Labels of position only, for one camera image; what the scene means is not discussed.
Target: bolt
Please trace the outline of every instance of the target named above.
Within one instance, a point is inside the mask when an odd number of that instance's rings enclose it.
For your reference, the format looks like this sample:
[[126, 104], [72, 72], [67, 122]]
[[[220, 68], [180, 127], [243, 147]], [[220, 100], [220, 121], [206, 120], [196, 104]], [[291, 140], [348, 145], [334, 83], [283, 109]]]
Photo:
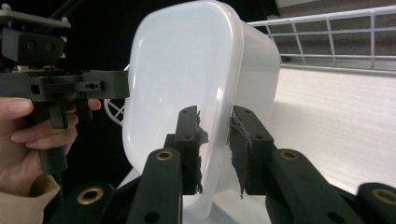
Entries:
[[35, 42], [33, 42], [33, 41], [27, 42], [26, 48], [28, 48], [28, 49], [35, 49]]
[[46, 50], [47, 51], [53, 51], [53, 45], [52, 44], [46, 45]]

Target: hand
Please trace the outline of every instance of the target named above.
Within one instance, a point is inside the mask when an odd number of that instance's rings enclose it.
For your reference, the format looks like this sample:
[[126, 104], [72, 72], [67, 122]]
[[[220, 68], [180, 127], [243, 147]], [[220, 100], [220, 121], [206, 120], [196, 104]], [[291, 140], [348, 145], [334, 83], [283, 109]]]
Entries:
[[[89, 100], [98, 110], [98, 100]], [[50, 120], [26, 127], [25, 116], [33, 103], [22, 98], [0, 97], [0, 191], [28, 196], [35, 179], [42, 175], [38, 150], [65, 146], [66, 153], [77, 137], [75, 109], [67, 112], [68, 129], [53, 129]]]

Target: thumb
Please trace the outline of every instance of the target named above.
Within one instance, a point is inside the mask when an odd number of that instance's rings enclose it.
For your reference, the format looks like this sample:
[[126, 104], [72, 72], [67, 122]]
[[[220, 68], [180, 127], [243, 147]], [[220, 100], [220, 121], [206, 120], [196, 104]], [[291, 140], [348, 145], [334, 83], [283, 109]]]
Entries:
[[28, 99], [0, 97], [0, 119], [19, 119], [32, 111], [33, 103]]

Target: finger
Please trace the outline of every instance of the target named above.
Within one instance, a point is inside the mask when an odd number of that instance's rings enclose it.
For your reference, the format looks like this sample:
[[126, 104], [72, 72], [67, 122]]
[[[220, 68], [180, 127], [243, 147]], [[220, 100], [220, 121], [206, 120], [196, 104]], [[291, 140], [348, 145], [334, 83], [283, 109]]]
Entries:
[[33, 103], [28, 99], [0, 97], [0, 119], [19, 119], [32, 111]]
[[102, 105], [99, 100], [91, 99], [91, 100], [88, 100], [88, 107], [91, 110], [99, 110], [102, 107]]
[[[78, 124], [76, 114], [67, 114], [67, 123], [69, 128], [74, 128]], [[46, 120], [35, 126], [19, 130], [11, 135], [11, 140], [16, 143], [33, 142], [41, 138], [46, 138], [55, 134], [64, 132], [64, 129], [53, 129], [50, 120]]]
[[67, 112], [74, 113], [77, 111], [74, 100], [66, 100], [64, 103], [66, 104]]
[[27, 142], [26, 146], [35, 149], [49, 149], [71, 145], [76, 141], [77, 130], [75, 127], [64, 130], [61, 133]]

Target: sleeve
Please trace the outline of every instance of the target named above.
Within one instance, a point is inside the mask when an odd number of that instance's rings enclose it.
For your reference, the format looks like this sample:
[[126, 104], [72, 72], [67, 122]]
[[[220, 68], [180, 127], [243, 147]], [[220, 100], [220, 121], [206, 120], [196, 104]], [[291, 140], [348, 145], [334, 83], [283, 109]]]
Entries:
[[41, 175], [35, 180], [29, 197], [0, 192], [0, 223], [42, 223], [44, 208], [58, 191], [59, 186], [52, 176]]

